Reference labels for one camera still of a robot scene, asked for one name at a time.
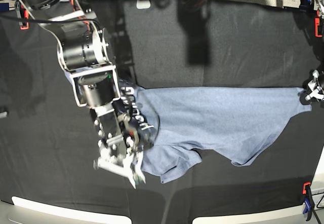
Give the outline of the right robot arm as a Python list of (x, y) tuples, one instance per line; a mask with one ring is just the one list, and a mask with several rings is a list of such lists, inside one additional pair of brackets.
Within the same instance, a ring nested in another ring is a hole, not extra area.
[(100, 138), (98, 166), (140, 165), (150, 145), (135, 118), (133, 90), (117, 75), (108, 31), (86, 0), (18, 0), (54, 36), (61, 69), (69, 74), (76, 104), (95, 114)]

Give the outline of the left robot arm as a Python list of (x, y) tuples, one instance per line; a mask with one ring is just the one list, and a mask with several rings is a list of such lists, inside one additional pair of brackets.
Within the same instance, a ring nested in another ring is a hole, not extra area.
[[(305, 11), (311, 11), (314, 6), (316, 6), (314, 36), (323, 41), (323, 0), (300, 0), (299, 8), (303, 8)], [(323, 65), (312, 72), (305, 93), (305, 101), (323, 103)]]

